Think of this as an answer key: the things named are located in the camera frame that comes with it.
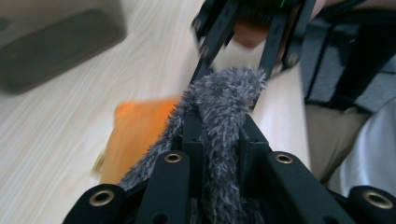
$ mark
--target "green light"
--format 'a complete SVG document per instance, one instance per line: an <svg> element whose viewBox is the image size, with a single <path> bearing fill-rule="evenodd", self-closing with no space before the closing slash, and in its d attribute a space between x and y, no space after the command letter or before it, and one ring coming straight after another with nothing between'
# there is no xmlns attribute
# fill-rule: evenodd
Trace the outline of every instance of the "green light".
<svg viewBox="0 0 396 224"><path fill-rule="evenodd" d="M282 2L280 3L280 7L283 7L285 5L286 0L282 0Z"/></svg>

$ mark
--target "orange object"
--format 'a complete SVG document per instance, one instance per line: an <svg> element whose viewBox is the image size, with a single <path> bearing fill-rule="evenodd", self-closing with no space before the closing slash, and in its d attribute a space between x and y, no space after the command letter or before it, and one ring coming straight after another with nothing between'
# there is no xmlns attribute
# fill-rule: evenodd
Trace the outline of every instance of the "orange object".
<svg viewBox="0 0 396 224"><path fill-rule="evenodd" d="M101 183L118 184L146 154L165 129L166 119L178 99L127 102L116 108L114 130L101 167Z"/></svg>

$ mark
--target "light wood tabletop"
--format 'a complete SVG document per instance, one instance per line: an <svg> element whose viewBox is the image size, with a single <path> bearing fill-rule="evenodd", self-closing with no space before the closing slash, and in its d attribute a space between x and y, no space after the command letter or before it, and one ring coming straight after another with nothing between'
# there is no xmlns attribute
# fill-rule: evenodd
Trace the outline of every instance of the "light wood tabletop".
<svg viewBox="0 0 396 224"><path fill-rule="evenodd" d="M116 106L180 95L198 62L191 22L202 1L122 1L120 44L19 95L0 92L0 223L62 223L87 189ZM218 69L257 67L262 46L231 44ZM273 150L309 167L300 67L274 77L253 112Z"/></svg>

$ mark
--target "gray container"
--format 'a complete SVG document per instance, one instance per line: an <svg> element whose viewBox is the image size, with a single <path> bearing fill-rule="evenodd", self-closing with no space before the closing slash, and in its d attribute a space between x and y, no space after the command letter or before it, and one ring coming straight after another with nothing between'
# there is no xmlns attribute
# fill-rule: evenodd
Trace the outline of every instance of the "gray container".
<svg viewBox="0 0 396 224"><path fill-rule="evenodd" d="M125 36L118 0L1 0L0 85L28 91Z"/></svg>

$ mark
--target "gray fuzzy fabric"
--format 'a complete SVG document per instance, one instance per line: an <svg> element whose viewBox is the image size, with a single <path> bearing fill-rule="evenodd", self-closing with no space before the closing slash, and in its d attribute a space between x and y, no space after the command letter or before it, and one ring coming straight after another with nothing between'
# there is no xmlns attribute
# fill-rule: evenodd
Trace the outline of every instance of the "gray fuzzy fabric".
<svg viewBox="0 0 396 224"><path fill-rule="evenodd" d="M263 71L247 68L231 68L196 80L172 111L159 140L125 175L120 186L130 189L150 177L157 157L170 150L175 136L182 136L184 115L197 108L206 134L201 142L208 148L202 199L205 216L211 223L263 223L259 203L239 194L235 148L246 114L264 84ZM191 224L202 220L197 204L191 200Z"/></svg>

